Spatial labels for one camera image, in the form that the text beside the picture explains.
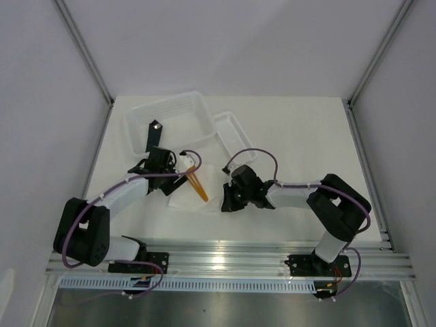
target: white table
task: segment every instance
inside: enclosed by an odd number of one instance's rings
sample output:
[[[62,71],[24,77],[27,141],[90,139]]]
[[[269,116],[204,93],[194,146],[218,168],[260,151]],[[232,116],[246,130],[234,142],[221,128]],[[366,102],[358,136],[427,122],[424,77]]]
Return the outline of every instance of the white table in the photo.
[[[123,113],[163,97],[117,97],[92,175],[88,196],[100,194],[137,163],[131,156]],[[369,199],[343,104],[338,97],[206,97],[210,111],[232,111],[254,146],[269,150],[279,161],[278,179],[315,181],[338,174]],[[210,156],[214,145],[198,149],[204,162],[222,167]],[[272,160],[261,153],[250,165],[263,180],[273,177]],[[381,241],[374,215],[358,240]],[[319,240],[324,227],[310,211],[281,208],[266,212],[249,205],[237,213],[192,213],[168,207],[168,198],[154,191],[125,209],[111,223],[111,235],[185,240],[281,242]]]

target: black mounting plate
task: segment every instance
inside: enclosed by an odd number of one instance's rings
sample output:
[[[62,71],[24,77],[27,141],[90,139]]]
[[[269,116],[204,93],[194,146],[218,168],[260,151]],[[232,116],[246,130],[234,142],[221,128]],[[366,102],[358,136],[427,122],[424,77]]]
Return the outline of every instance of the black mounting plate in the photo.
[[[314,269],[310,254],[291,254],[285,261],[294,277],[334,277],[334,268],[338,267],[342,277],[351,277],[352,270],[349,265],[349,259],[346,255],[338,255],[336,260],[331,263],[329,269],[320,273]]]
[[[163,273],[166,274],[168,271],[170,254],[167,252],[147,252],[146,262],[151,262],[162,268]],[[121,273],[121,274],[159,274],[155,268],[152,266],[145,266],[142,264],[122,264],[115,262],[110,264],[108,267],[109,273]]]

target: gray floor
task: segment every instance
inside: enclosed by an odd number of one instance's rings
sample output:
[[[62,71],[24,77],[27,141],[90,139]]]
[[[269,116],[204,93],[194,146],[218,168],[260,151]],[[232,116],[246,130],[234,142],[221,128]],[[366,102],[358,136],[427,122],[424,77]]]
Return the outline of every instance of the gray floor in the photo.
[[[62,326],[411,326],[399,283],[357,283],[335,303],[312,295],[151,292],[128,300],[100,291],[60,290],[49,327]]]

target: white cloth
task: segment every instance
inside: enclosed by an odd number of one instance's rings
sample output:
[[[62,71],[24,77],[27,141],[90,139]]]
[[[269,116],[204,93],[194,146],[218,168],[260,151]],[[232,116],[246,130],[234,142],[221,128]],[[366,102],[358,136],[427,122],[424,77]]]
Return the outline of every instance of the white cloth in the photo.
[[[223,185],[229,181],[229,177],[217,166],[206,164],[203,164],[196,171],[196,176],[203,186],[209,201],[203,201],[187,181],[171,194],[168,206],[203,213],[220,211],[224,197]]]

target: white wall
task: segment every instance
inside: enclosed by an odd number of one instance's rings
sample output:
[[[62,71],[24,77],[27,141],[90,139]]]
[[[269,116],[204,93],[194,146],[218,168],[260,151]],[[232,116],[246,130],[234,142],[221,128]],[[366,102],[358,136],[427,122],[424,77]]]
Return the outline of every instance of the white wall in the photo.
[[[419,0],[356,109],[400,251],[436,322],[436,2]]]
[[[79,196],[105,105],[48,0],[0,11],[0,274],[16,273],[2,326],[28,326],[65,201]]]
[[[115,95],[351,95],[401,0],[70,0]]]

